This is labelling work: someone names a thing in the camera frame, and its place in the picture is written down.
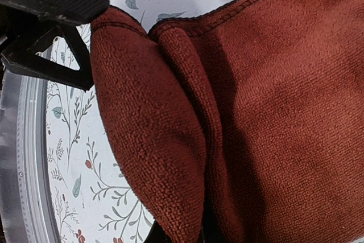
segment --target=floral tablecloth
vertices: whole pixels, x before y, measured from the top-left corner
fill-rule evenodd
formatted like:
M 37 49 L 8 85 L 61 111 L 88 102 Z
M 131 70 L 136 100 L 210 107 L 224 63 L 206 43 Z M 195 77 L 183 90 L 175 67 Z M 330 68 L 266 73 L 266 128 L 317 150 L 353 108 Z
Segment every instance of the floral tablecloth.
M 195 17 L 233 0 L 110 1 L 148 31 L 164 18 Z M 89 45 L 90 27 L 78 30 Z M 63 39 L 55 39 L 51 60 L 77 69 Z M 83 92 L 49 82 L 46 127 L 52 204 L 61 242 L 143 242 L 154 219 L 114 159 L 95 89 Z

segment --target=stitching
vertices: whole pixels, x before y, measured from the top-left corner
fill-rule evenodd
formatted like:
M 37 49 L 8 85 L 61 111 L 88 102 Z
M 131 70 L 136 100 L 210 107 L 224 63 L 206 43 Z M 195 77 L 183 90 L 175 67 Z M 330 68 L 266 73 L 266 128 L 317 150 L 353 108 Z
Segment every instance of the stitching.
M 125 23 L 120 23 L 120 22 L 102 22 L 100 24 L 97 24 L 97 26 L 94 28 L 93 30 L 93 34 L 101 29 L 101 28 L 106 28 L 106 27 L 117 27 L 117 28 L 125 28 L 129 31 L 132 31 L 136 34 L 138 34 L 139 36 L 143 37 L 143 38 L 147 38 L 149 39 L 149 37 L 144 34 L 143 32 L 139 31 L 138 29 L 134 28 L 134 27 L 131 27 L 130 25 L 128 24 L 125 24 Z
M 205 34 L 213 29 L 215 29 L 216 27 L 218 27 L 219 25 L 225 23 L 226 21 L 228 21 L 229 19 L 231 19 L 232 17 L 236 16 L 237 14 L 241 13 L 244 9 L 248 8 L 249 6 L 257 3 L 260 0 L 246 0 L 243 3 L 241 3 L 235 10 L 231 11 L 230 13 L 223 15 L 221 18 L 217 19 L 215 22 L 211 23 L 210 25 L 206 26 L 204 30 L 196 30 L 196 31 L 186 31 L 187 35 L 189 36 L 199 36 L 202 34 Z M 203 15 L 201 17 L 197 17 L 197 18 L 184 18 L 184 19 L 170 19 L 167 20 L 166 25 L 161 26 L 160 28 L 155 28 L 152 29 L 150 31 L 150 35 L 151 36 L 160 36 L 162 33 L 172 29 L 172 28 L 180 28 L 180 23 L 181 22 L 185 22 L 185 21 L 192 21 L 192 20 L 196 20 L 196 19 L 201 19 L 205 16 L 210 15 L 211 13 L 215 13 L 216 11 L 220 10 L 220 9 L 224 9 L 227 6 L 231 6 L 234 2 L 230 2 L 225 6 L 220 7 L 219 9 L 212 11 L 206 15 Z

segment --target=printed flower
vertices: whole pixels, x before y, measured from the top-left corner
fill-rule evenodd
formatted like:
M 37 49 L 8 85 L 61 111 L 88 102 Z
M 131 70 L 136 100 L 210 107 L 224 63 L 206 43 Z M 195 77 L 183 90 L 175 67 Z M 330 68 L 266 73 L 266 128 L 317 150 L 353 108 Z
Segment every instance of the printed flower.
M 113 239 L 113 243 L 124 243 L 123 239 L 121 238 L 115 238 Z
M 85 165 L 88 169 L 92 169 L 92 163 L 87 159 Z
M 85 241 L 86 241 L 86 239 L 82 235 L 82 231 L 80 229 L 78 229 L 78 231 L 76 233 L 76 238 L 78 238 L 78 243 L 85 243 Z

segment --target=folded cloth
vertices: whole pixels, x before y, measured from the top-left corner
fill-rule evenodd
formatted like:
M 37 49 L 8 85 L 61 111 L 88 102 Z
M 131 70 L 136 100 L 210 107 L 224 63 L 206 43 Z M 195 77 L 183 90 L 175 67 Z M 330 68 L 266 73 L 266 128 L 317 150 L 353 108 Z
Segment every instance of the folded cloth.
M 111 8 L 92 30 L 111 148 L 172 242 L 197 242 L 206 196 L 228 242 L 364 235 L 364 0 L 236 0 L 149 34 Z

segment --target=red berry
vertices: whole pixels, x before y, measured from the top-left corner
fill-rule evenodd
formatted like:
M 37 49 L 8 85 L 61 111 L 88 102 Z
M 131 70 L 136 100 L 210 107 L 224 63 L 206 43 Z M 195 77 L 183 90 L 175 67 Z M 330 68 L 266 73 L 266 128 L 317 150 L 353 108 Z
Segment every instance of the red berry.
M 86 164 L 86 167 L 88 169 L 91 169 L 92 168 L 92 164 L 91 164 L 91 162 L 88 159 L 86 160 L 85 164 Z

